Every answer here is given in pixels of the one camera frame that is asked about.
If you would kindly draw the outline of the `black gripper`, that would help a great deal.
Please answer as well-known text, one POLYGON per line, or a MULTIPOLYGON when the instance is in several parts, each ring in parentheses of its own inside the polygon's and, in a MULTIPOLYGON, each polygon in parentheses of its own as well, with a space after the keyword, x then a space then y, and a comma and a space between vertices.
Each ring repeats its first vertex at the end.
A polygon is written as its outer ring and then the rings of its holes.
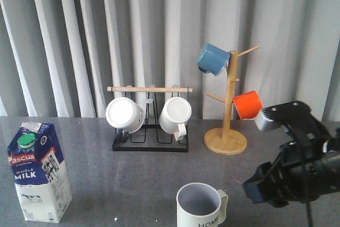
POLYGON ((262 108, 255 124, 263 132, 283 126, 293 140, 280 146, 278 163, 261 164, 242 183, 254 204, 281 208, 299 201, 309 206, 321 195, 339 192, 339 134, 331 136, 306 103, 295 100, 262 108))

